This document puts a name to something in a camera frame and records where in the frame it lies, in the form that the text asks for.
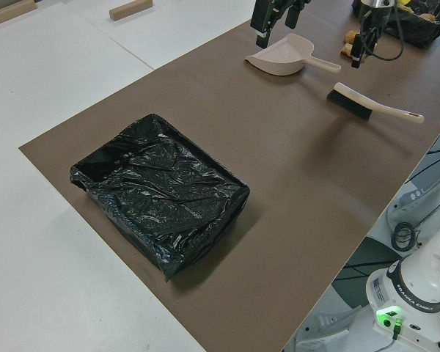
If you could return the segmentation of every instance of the brush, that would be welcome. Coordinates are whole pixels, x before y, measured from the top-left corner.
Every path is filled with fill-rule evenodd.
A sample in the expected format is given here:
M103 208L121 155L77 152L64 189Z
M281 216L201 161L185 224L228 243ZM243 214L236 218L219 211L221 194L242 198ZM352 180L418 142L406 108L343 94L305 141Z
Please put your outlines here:
M422 115L377 103L340 82L334 85L334 89L328 94L328 100L363 120L368 120L375 110L413 123L424 122Z

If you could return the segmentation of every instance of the black plastic bag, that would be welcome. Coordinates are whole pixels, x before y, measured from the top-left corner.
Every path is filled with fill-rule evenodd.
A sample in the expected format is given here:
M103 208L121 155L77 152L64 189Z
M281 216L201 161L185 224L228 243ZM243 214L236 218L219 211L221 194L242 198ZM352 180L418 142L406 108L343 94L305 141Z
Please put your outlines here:
M361 0L354 0L352 3L353 13L356 17L359 17L361 5ZM440 36L440 0L411 0L406 6L410 7L414 13L402 9L397 11L406 43L423 48ZM419 17L423 13L434 15L436 20L432 22ZM389 16L384 31L393 37L399 38L394 9Z
M166 281L198 261L243 210L249 188L151 114L70 170Z

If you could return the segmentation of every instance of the brown paper sheet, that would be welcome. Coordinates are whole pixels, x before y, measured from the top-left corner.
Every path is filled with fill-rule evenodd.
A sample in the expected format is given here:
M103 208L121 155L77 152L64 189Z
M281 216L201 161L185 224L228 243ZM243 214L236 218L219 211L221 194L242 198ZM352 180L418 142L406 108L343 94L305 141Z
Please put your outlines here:
M280 351L440 132L440 38L352 69L340 56L358 28L348 2L308 4L295 30L339 75L259 71L243 61L259 50L245 23L21 148L208 352ZM271 43L288 32L277 24ZM387 36L378 46L399 50ZM361 121L326 101L337 81L427 121ZM152 112L251 188L230 233L168 283L69 182L75 162Z

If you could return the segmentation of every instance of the wooden stick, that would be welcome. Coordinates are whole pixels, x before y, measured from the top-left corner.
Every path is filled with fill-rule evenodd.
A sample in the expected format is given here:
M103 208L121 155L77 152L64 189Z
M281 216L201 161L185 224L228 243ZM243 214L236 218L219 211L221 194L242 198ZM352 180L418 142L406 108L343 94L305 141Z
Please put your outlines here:
M128 4L109 10L109 17L114 21L133 15L136 12L148 9L153 6L153 0L134 0Z
M16 4L11 4L0 9L0 23L11 20L12 18L18 17L24 13L35 10L36 4L34 0L21 0Z

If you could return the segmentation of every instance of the beige dustpan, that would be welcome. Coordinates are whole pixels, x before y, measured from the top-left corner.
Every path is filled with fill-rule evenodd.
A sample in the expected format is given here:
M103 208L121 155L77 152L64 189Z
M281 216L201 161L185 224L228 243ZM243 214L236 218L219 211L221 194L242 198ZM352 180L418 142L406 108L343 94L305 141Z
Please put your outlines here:
M298 72L305 64L338 73L340 66L311 56L313 43L297 34L289 33L277 43L259 53L245 57L257 68L276 76Z

